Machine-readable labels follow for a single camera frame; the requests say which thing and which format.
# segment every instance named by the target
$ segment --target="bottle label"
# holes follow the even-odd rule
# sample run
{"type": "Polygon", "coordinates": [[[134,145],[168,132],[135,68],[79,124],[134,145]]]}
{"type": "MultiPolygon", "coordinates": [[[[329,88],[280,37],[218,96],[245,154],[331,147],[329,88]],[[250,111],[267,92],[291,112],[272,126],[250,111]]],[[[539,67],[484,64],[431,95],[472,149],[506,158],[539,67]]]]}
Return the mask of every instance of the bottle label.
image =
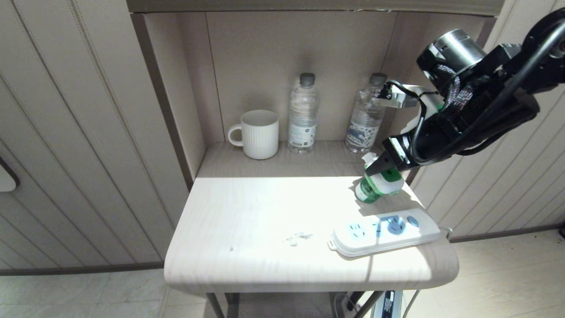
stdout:
{"type": "Polygon", "coordinates": [[[368,148],[375,143],[377,139],[377,127],[366,127],[351,122],[347,129],[347,141],[362,148],[368,148]]]}
{"type": "Polygon", "coordinates": [[[310,147],[314,144],[316,126],[299,127],[292,123],[288,125],[288,142],[296,147],[310,147]]]}
{"type": "Polygon", "coordinates": [[[363,192],[363,189],[361,188],[361,184],[358,184],[355,187],[355,195],[357,195],[357,199],[359,199],[360,201],[365,202],[365,200],[367,200],[369,197],[367,196],[367,194],[365,192],[363,192]]]}

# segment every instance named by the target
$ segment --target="wooden shelf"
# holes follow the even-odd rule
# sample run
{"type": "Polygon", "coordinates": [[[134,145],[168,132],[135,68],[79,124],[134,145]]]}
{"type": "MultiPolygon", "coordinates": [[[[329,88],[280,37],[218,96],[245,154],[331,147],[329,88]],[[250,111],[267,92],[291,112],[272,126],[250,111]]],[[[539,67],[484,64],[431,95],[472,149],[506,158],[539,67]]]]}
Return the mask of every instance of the wooden shelf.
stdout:
{"type": "Polygon", "coordinates": [[[215,143],[206,151],[197,177],[360,177],[361,157],[343,141],[316,141],[309,154],[292,153],[281,141],[277,154],[266,160],[248,158],[230,143],[215,143]]]}
{"type": "Polygon", "coordinates": [[[127,0],[130,12],[417,11],[497,16],[504,0],[127,0]]]}

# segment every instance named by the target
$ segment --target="power strip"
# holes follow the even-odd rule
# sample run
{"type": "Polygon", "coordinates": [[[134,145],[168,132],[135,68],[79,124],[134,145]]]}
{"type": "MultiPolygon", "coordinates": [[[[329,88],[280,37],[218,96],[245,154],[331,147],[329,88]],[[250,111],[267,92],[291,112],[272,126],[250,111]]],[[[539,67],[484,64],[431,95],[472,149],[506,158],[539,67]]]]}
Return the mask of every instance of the power strip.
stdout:
{"type": "Polygon", "coordinates": [[[434,220],[421,209],[365,216],[336,227],[330,250],[348,257],[363,256],[433,242],[443,237],[434,220]]]}

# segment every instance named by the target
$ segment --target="floor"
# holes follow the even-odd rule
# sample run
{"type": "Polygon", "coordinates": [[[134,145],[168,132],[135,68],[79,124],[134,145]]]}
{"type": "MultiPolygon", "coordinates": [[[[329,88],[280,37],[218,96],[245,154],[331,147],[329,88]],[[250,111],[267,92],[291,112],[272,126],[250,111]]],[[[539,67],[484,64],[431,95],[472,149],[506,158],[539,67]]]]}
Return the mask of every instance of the floor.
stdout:
{"type": "MultiPolygon", "coordinates": [[[[557,231],[457,243],[457,279],[423,290],[409,318],[565,317],[565,239],[557,231]]],[[[413,291],[405,292],[405,301],[413,291]]],[[[224,298],[221,305],[226,308],[224,298]]],[[[0,317],[213,318],[163,270],[0,277],[0,317]]],[[[240,317],[332,317],[328,293],[242,294],[240,317]]]]}

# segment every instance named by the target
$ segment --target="wall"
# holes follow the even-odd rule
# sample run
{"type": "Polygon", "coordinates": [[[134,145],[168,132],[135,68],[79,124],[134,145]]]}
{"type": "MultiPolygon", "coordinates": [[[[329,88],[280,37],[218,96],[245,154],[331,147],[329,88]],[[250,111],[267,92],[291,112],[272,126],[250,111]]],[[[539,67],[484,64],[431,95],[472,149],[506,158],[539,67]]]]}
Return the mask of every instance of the wall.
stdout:
{"type": "Polygon", "coordinates": [[[162,263],[188,196],[124,1],[0,1],[0,269],[162,263]]]}
{"type": "MultiPolygon", "coordinates": [[[[178,13],[204,139],[224,141],[242,113],[270,109],[286,140],[288,98],[302,72],[320,92],[317,140],[342,140],[356,92],[372,72],[425,82],[416,57],[443,33],[477,39],[491,18],[415,12],[178,13]]],[[[387,117],[388,130],[394,113],[387,117]]]]}
{"type": "MultiPolygon", "coordinates": [[[[564,1],[506,1],[486,48],[521,43],[564,1]]],[[[565,85],[536,95],[538,116],[486,150],[421,169],[412,187],[428,212],[457,237],[565,221],[565,85]]]]}

